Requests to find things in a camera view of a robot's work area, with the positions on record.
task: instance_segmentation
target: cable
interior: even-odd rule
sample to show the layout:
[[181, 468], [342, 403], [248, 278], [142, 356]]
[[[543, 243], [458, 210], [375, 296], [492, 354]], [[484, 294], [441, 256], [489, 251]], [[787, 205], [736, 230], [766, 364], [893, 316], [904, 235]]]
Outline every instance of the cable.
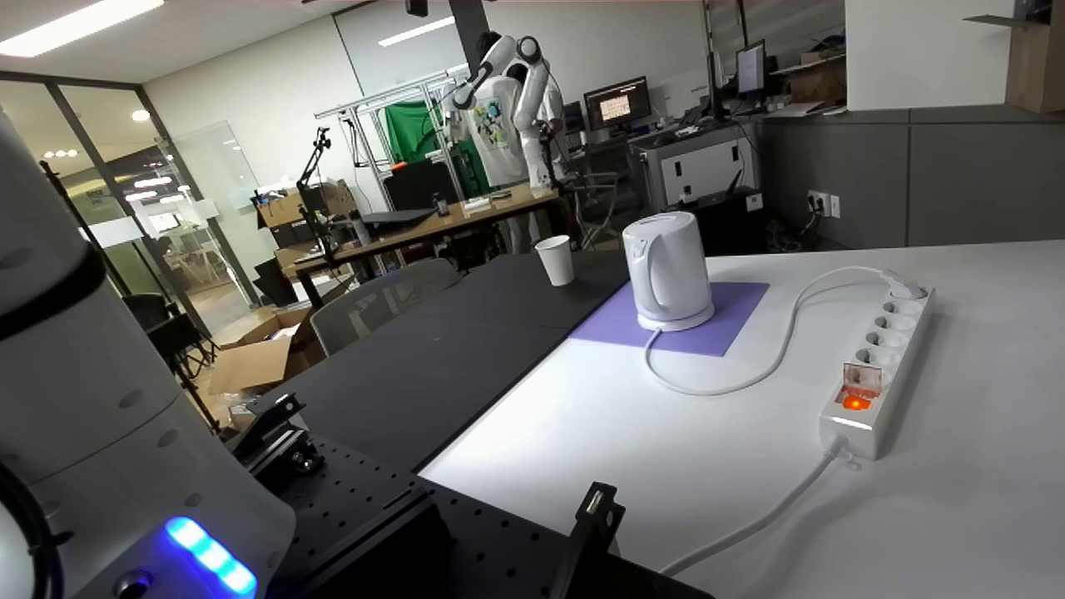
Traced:
[[800, 305], [803, 305], [810, 296], [814, 296], [825, 278], [842, 275], [842, 273], [873, 273], [873, 275], [878, 275], [878, 278], [888, 287], [893, 296], [904, 296], [904, 298], [925, 296], [925, 288], [903, 284], [903, 278], [893, 275], [888, 268], [875, 268], [875, 266], [838, 266], [838, 268], [827, 268], [827, 273], [812, 275], [812, 278], [794, 294], [794, 298], [792, 298], [792, 305], [787, 305], [787, 321], [784, 321], [782, 342], [777, 342], [777, 348], [773, 354], [768, 367], [759, 370], [756, 377], [737, 379], [737, 382], [724, 382], [724, 385], [712, 385], [712, 388], [694, 388], [694, 385], [683, 385], [683, 382], [674, 382], [674, 379], [666, 379], [666, 377], [654, 370], [654, 364], [652, 364], [652, 348], [654, 348], [654, 342], [663, 338], [663, 329], [654, 329], [654, 332], [644, 338], [644, 347], [641, 347], [641, 367], [644, 367], [644, 373], [652, 373], [666, 388], [683, 393], [683, 395], [727, 395], [727, 393], [750, 388], [750, 385], [768, 379], [768, 377], [777, 370], [777, 364], [784, 358], [784, 348], [792, 347]]
[[842, 438], [834, 437], [834, 442], [825, 448], [825, 457], [821, 457], [821, 458], [800, 479], [800, 484], [794, 484], [787, 497], [782, 497], [762, 519], [756, 519], [756, 523], [727, 532], [724, 540], [714, 540], [714, 543], [709, 543], [709, 547], [703, 547], [703, 549], [694, 549], [694, 552], [669, 563], [669, 566], [663, 569], [663, 574], [680, 574], [680, 573], [685, 573], [685, 569], [693, 569], [693, 566], [699, 566], [699, 563], [704, 563], [704, 560], [731, 549], [736, 543], [762, 532], [762, 528], [766, 528], [773, 519], [777, 519], [814, 479], [821, 479], [821, 473], [825, 473], [827, 461], [838, 457], [838, 448], [842, 448]]
[[3, 461], [0, 461], [0, 507], [25, 534], [25, 549], [32, 560], [32, 599], [64, 599], [64, 563], [56, 547], [66, 534], [50, 532], [39, 501]]

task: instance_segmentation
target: black table surface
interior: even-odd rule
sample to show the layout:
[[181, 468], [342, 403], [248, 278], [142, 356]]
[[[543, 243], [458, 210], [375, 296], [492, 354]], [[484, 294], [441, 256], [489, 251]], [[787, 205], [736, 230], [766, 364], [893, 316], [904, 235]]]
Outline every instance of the black table surface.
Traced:
[[563, 288], [537, 251], [503, 256], [277, 393], [306, 403], [311, 437], [413, 473], [624, 278], [623, 251], [575, 251], [575, 284]]

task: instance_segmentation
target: purple mat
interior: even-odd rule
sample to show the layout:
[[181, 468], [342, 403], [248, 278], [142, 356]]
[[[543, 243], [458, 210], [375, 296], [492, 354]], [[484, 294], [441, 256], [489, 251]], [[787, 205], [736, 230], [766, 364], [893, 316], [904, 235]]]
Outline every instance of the purple mat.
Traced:
[[[714, 316], [694, 329], [663, 332], [654, 348], [724, 356], [736, 342], [744, 320], [762, 304], [768, 284], [712, 284]], [[633, 287], [623, 287], [605, 298], [581, 327], [571, 329], [571, 338], [641, 347], [650, 329], [634, 321]]]

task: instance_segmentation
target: computer monitor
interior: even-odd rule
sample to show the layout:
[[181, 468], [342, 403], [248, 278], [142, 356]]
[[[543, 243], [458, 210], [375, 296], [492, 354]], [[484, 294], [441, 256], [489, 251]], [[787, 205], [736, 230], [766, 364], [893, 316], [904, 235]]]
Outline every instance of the computer monitor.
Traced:
[[743, 101], [766, 97], [766, 42], [753, 42], [736, 52], [736, 94]]
[[624, 129], [652, 117], [652, 94], [644, 87], [644, 77], [634, 77], [601, 90], [588, 90], [587, 111], [591, 129]]

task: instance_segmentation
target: white cable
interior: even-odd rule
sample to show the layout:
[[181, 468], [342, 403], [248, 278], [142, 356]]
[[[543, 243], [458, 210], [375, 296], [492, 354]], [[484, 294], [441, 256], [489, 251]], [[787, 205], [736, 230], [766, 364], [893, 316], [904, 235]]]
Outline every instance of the white cable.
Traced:
[[683, 393], [683, 395], [727, 395], [727, 393], [750, 388], [750, 385], [768, 379], [768, 377], [777, 370], [777, 364], [784, 358], [784, 348], [792, 347], [800, 305], [803, 305], [810, 296], [814, 296], [825, 278], [842, 275], [842, 273], [873, 273], [873, 275], [878, 275], [878, 278], [888, 287], [893, 296], [904, 296], [904, 298], [925, 296], [925, 288], [903, 284], [903, 278], [893, 275], [888, 268], [875, 268], [875, 266], [838, 266], [838, 268], [827, 268], [827, 273], [812, 275], [812, 278], [794, 294], [794, 298], [792, 298], [792, 305], [787, 305], [784, 332], [782, 332], [782, 338], [777, 338], [777, 348], [773, 354], [773, 358], [766, 364], [766, 370], [759, 370], [756, 377], [737, 379], [737, 382], [724, 382], [724, 385], [712, 385], [712, 388], [683, 385], [683, 382], [663, 377], [663, 373], [654, 370], [654, 364], [652, 364], [652, 348], [654, 348], [663, 329], [654, 329], [654, 332], [644, 338], [644, 347], [641, 347], [641, 367], [644, 367], [644, 373], [652, 373], [666, 388]]
[[756, 523], [727, 532], [724, 540], [714, 540], [714, 543], [709, 543], [709, 547], [703, 547], [703, 549], [694, 549], [694, 552], [669, 563], [669, 566], [663, 569], [663, 574], [680, 574], [680, 573], [685, 573], [685, 569], [693, 569], [693, 566], [699, 566], [699, 563], [704, 563], [704, 560], [731, 549], [736, 543], [762, 532], [773, 519], [777, 519], [777, 515], [827, 468], [827, 461], [838, 457], [838, 448], [842, 448], [842, 438], [834, 437], [834, 442], [825, 448], [825, 457], [821, 457], [821, 458], [800, 479], [800, 484], [794, 484], [784, 499], [777, 499], [762, 519], [756, 519]]

